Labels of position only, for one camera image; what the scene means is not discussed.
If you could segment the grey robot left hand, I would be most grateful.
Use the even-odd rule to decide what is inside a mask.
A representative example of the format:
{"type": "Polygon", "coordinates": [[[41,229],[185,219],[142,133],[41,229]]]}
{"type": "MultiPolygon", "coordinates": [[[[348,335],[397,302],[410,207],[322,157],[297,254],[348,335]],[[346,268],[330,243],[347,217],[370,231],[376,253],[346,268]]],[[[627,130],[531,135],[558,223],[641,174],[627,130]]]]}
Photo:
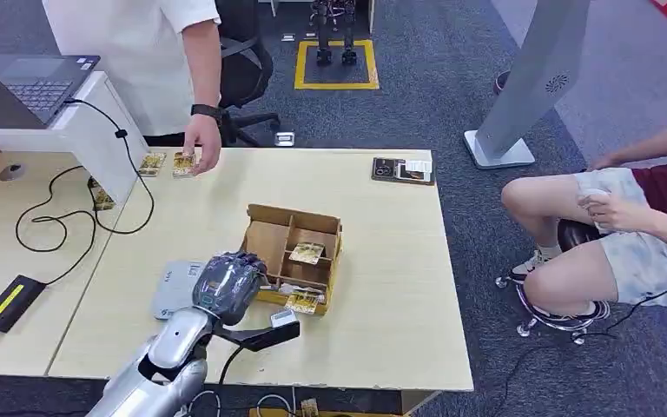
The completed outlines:
{"type": "Polygon", "coordinates": [[[267,265],[254,253],[216,255],[196,281],[193,305],[216,316],[224,325],[234,326],[244,317],[266,276],[267,265]]]}

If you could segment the person's right hand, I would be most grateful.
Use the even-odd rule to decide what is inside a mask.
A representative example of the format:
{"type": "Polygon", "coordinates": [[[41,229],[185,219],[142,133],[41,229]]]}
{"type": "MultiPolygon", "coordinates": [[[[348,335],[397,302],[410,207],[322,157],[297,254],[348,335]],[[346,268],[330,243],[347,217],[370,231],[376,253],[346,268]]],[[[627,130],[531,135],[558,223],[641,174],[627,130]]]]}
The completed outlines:
{"type": "Polygon", "coordinates": [[[589,172],[600,169],[616,168],[622,166],[623,164],[625,164],[623,158],[621,158],[618,155],[611,154],[607,156],[602,156],[598,158],[595,162],[592,162],[586,171],[589,172]]]}

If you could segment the person's left hand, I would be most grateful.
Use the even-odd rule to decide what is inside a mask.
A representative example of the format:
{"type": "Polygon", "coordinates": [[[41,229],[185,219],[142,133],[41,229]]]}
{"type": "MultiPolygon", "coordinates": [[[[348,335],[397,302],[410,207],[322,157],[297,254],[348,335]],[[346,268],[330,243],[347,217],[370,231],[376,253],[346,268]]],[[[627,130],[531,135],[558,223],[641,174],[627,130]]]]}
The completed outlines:
{"type": "Polygon", "coordinates": [[[600,228],[612,231],[649,232],[652,210],[610,194],[586,195],[578,200],[591,220],[600,228]]]}
{"type": "Polygon", "coordinates": [[[192,156],[195,148],[201,148],[201,158],[193,166],[193,175],[203,174],[213,169],[219,162],[221,136],[217,121],[211,116],[192,115],[184,135],[183,154],[192,156]]]}

